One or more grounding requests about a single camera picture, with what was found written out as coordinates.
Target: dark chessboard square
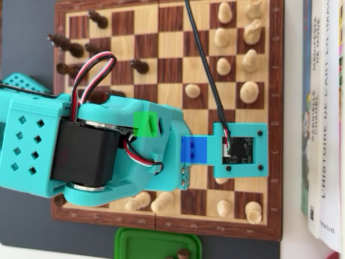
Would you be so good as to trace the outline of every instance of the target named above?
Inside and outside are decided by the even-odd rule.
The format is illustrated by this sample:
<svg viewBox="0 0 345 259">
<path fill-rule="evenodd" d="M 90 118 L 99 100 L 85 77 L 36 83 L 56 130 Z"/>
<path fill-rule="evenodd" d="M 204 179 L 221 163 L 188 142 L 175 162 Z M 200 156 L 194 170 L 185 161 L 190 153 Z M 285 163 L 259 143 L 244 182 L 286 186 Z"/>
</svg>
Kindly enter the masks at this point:
<svg viewBox="0 0 345 259">
<path fill-rule="evenodd" d="M 207 168 L 207 189 L 213 189 L 213 190 L 235 190 L 235 179 L 229 178 L 227 182 L 223 184 L 218 184 L 215 181 L 215 177 L 213 175 L 213 166 L 208 166 Z"/>
<path fill-rule="evenodd" d="M 182 109 L 207 109 L 209 84 L 196 84 L 200 87 L 200 95 L 197 98 L 189 98 L 185 93 L 188 84 L 183 84 L 183 106 Z"/>
<path fill-rule="evenodd" d="M 89 21 L 87 16 L 70 17 L 70 39 L 86 39 L 89 37 Z"/>
<path fill-rule="evenodd" d="M 209 31 L 199 31 L 199 38 L 206 56 L 209 55 Z M 185 57 L 198 57 L 199 51 L 192 31 L 183 34 L 183 53 Z"/>
<path fill-rule="evenodd" d="M 265 28 L 261 30 L 260 40 L 255 45 L 248 45 L 243 39 L 244 28 L 237 29 L 237 54 L 246 54 L 248 50 L 256 50 L 258 54 L 265 53 Z"/>
<path fill-rule="evenodd" d="M 135 58 L 156 58 L 158 49 L 158 35 L 135 35 Z"/>
<path fill-rule="evenodd" d="M 235 122 L 235 110 L 224 110 L 226 122 Z M 208 135 L 213 135 L 213 123 L 219 122 L 217 110 L 209 110 Z"/>
<path fill-rule="evenodd" d="M 182 83 L 182 58 L 158 60 L 158 83 Z"/>
<path fill-rule="evenodd" d="M 183 19 L 178 18 L 178 17 L 183 17 L 182 6 L 159 8 L 159 20 L 158 20 L 159 32 L 182 31 Z"/>
<path fill-rule="evenodd" d="M 206 216 L 206 190 L 182 190 L 181 214 Z"/>
<path fill-rule="evenodd" d="M 265 84 L 263 82 L 256 82 L 259 87 L 259 95 L 255 102 L 246 104 L 242 102 L 239 92 L 244 82 L 236 82 L 236 109 L 263 109 L 265 105 Z"/>
<path fill-rule="evenodd" d="M 231 66 L 229 74 L 221 76 L 217 72 L 217 62 L 220 58 L 225 58 Z M 209 57 L 210 71 L 215 82 L 235 82 L 236 81 L 236 58 L 235 56 Z"/>
<path fill-rule="evenodd" d="M 118 61 L 112 70 L 112 85 L 133 85 L 133 68 L 129 61 Z"/>
<path fill-rule="evenodd" d="M 130 35 L 134 33 L 134 11 L 114 12 L 112 14 L 112 35 Z"/>
<path fill-rule="evenodd" d="M 256 201 L 263 207 L 264 195 L 262 193 L 235 192 L 234 195 L 234 218 L 246 220 L 245 207 L 248 202 Z"/>
<path fill-rule="evenodd" d="M 218 20 L 218 10 L 220 3 L 210 4 L 210 28 L 217 29 L 222 28 L 236 28 L 236 2 L 226 2 L 229 4 L 232 11 L 232 19 L 229 23 L 223 24 Z"/>
<path fill-rule="evenodd" d="M 157 85 L 134 85 L 134 99 L 157 103 Z"/>
</svg>

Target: wooden chessboard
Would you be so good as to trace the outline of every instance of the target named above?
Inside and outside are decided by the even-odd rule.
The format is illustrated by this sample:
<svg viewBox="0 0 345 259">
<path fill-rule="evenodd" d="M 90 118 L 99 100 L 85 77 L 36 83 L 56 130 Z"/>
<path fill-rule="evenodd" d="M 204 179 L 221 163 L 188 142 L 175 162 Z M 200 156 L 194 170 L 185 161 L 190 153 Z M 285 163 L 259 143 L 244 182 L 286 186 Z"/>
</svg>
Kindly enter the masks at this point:
<svg viewBox="0 0 345 259">
<path fill-rule="evenodd" d="M 244 26 L 251 23 L 246 17 L 245 0 L 230 0 L 233 19 L 221 25 L 217 18 L 219 0 L 191 1 L 193 15 L 205 54 L 214 76 L 228 122 L 265 122 L 269 128 L 269 176 L 267 178 L 237 178 L 218 184 L 208 166 L 192 166 L 191 185 L 186 191 L 175 190 L 175 203 L 162 214 L 155 214 L 150 206 L 129 212 L 125 204 L 130 198 L 111 202 L 98 208 L 83 208 L 69 204 L 62 196 L 52 201 L 54 219 L 74 222 L 110 224 L 118 226 L 175 231 L 206 235 L 220 235 L 280 240 L 282 235 L 282 123 L 283 123 L 283 0 L 263 0 L 262 34 L 259 43 L 247 45 L 243 40 Z M 99 29 L 87 17 L 89 9 L 108 18 L 109 27 Z M 218 48 L 214 43 L 215 30 L 224 27 L 230 43 Z M 103 89 L 123 91 L 128 97 L 149 100 L 181 108 L 194 134 L 212 134 L 212 123 L 218 121 L 216 104 L 192 35 L 183 1 L 160 2 L 146 0 L 78 0 L 58 2 L 55 33 L 65 35 L 72 42 L 96 44 L 112 51 L 118 63 L 102 83 Z M 242 69 L 242 59 L 249 49 L 258 53 L 259 68 L 255 73 Z M 54 49 L 55 64 L 82 64 L 89 58 L 74 58 L 68 52 Z M 216 71 L 217 60 L 226 58 L 231 66 L 227 76 Z M 147 74 L 134 71 L 133 58 L 149 64 Z M 98 73 L 94 68 L 88 78 Z M 255 81 L 259 96 L 252 104 L 239 98 L 239 90 L 246 81 Z M 190 99 L 186 84 L 197 84 L 201 94 Z M 68 76 L 54 74 L 55 94 L 71 92 Z M 158 193 L 150 192 L 153 200 Z M 232 211 L 219 217 L 217 202 L 227 199 Z M 262 207 L 262 221 L 249 224 L 245 205 L 257 201 Z"/>
</svg>

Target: dark brown chess piece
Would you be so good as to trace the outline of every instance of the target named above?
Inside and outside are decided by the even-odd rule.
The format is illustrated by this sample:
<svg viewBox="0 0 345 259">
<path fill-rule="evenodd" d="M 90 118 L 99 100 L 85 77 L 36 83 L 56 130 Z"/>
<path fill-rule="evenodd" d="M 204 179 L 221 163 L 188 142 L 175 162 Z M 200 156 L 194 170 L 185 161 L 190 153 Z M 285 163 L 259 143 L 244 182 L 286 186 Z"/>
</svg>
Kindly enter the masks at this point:
<svg viewBox="0 0 345 259">
<path fill-rule="evenodd" d="M 138 73 L 140 74 L 146 74 L 149 71 L 149 65 L 144 61 L 133 59 L 129 63 L 131 67 L 138 71 Z"/>
<path fill-rule="evenodd" d="M 56 65 L 56 71 L 59 74 L 68 74 L 72 79 L 77 77 L 81 68 L 82 65 L 66 65 L 64 63 L 59 63 Z"/>
<path fill-rule="evenodd" d="M 108 27 L 108 19 L 102 15 L 100 15 L 99 13 L 95 12 L 94 10 L 90 10 L 88 12 L 88 17 L 94 21 L 95 23 L 97 23 L 97 26 L 101 29 L 105 29 L 106 27 Z"/>
<path fill-rule="evenodd" d="M 81 58 L 84 54 L 84 49 L 78 43 L 71 43 L 71 40 L 60 34 L 48 34 L 48 40 L 53 46 L 58 47 L 62 51 L 69 51 L 72 56 Z"/>
</svg>

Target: green plastic lid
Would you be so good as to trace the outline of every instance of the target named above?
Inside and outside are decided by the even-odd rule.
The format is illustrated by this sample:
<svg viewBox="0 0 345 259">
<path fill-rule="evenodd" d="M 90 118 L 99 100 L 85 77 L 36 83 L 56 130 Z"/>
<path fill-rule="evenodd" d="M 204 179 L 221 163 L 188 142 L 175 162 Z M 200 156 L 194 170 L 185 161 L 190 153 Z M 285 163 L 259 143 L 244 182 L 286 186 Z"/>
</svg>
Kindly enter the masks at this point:
<svg viewBox="0 0 345 259">
<path fill-rule="evenodd" d="M 190 251 L 190 259 L 202 258 L 201 242 L 196 235 L 119 228 L 114 259 L 177 259 L 177 251 L 183 248 Z"/>
</svg>

